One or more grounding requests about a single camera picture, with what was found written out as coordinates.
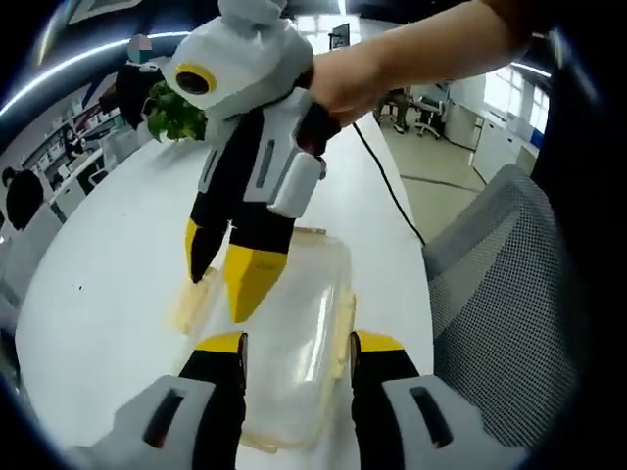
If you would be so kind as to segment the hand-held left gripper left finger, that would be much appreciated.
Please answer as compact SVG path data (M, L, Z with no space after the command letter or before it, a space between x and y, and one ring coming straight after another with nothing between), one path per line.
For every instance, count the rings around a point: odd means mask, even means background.
M178 375L158 378L72 449L75 469L233 469L246 413L247 334L209 337Z

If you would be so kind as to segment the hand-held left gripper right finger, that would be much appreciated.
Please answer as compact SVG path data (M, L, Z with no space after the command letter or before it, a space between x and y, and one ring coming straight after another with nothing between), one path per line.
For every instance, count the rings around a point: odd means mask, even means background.
M479 409L421 375L395 338L350 336L351 416L362 469L516 469L526 458L484 428Z

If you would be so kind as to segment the person's right hand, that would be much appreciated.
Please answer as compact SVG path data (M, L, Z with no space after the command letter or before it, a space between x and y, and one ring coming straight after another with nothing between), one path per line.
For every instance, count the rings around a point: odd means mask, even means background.
M314 56L310 92L342 127L371 111L394 87L390 44L384 33Z

